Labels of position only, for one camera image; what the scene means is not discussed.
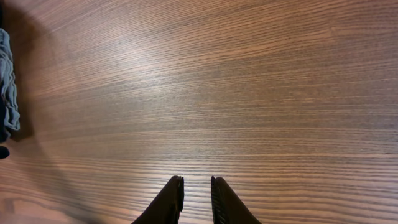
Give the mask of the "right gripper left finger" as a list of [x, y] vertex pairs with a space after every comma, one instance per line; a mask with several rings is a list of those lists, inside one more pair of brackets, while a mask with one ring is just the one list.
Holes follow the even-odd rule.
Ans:
[[184, 179], [175, 175], [132, 224], [178, 224], [183, 201]]

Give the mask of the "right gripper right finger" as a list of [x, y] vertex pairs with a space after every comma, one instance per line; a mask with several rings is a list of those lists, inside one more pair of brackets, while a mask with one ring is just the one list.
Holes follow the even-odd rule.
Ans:
[[214, 224], [261, 224], [222, 177], [211, 177]]

